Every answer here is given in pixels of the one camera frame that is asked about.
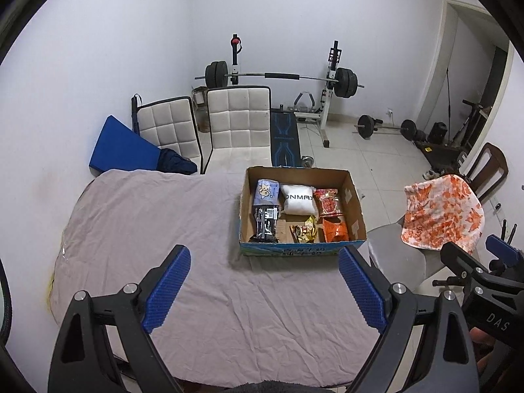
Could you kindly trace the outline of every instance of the gray chair seat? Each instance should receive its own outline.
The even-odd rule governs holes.
[[[403,219],[397,223],[380,226],[367,234],[367,248],[371,263],[391,283],[401,282],[410,290],[444,267],[440,252],[424,250],[404,244]]]

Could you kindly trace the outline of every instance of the blue gripper pad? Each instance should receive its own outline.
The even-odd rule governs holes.
[[[191,254],[189,249],[181,247],[146,299],[142,327],[147,333],[151,334],[154,328],[158,328],[163,324],[178,291],[180,291],[180,287],[184,283],[185,277],[189,273],[190,267]]]
[[[502,260],[507,267],[516,266],[522,259],[516,249],[494,234],[490,234],[486,238],[486,249]]]
[[[366,323],[370,327],[378,329],[378,332],[383,334],[388,324],[387,317],[389,316],[389,311],[384,308],[384,299],[365,272],[363,265],[367,266],[365,269],[367,269],[368,272],[372,268],[369,267],[358,251],[355,248],[353,249],[354,253],[351,253],[347,247],[340,250],[340,273],[355,298]],[[386,285],[389,286],[386,278],[384,278],[384,280],[386,283],[379,282],[382,284],[382,287]]]

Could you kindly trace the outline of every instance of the wooden chair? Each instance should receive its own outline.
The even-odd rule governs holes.
[[[486,165],[483,166],[483,168],[478,172],[478,174],[474,178],[472,178],[471,176],[475,172],[475,169],[477,168],[478,163],[480,162],[480,160],[482,159],[482,156],[487,151],[489,151],[489,153],[491,154],[488,162],[486,163]],[[502,153],[502,151],[499,148],[497,148],[494,144],[491,144],[491,143],[484,144],[484,147],[478,154],[477,159],[471,166],[470,171],[465,176],[466,181],[470,185],[470,188],[475,193],[475,195],[478,195],[477,191],[480,190],[480,188],[484,186],[490,179],[492,179],[493,176],[495,176],[495,174],[498,173],[499,169],[502,169],[503,171],[502,176],[496,182],[494,182],[494,184],[491,185],[489,189],[481,195],[481,197],[479,197],[478,200],[481,203],[484,203],[486,198],[508,176],[508,172],[509,172],[508,164],[506,162],[506,157],[504,156],[504,153]]]

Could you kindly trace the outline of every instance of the ceiling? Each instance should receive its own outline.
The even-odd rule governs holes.
[[[489,14],[452,4],[462,21],[477,34],[483,34],[491,44],[508,51],[509,38]]]

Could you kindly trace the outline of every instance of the white pouch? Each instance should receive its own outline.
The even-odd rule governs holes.
[[[318,215],[313,199],[313,192],[315,191],[313,186],[281,184],[280,190],[286,199],[283,213],[297,216]]]

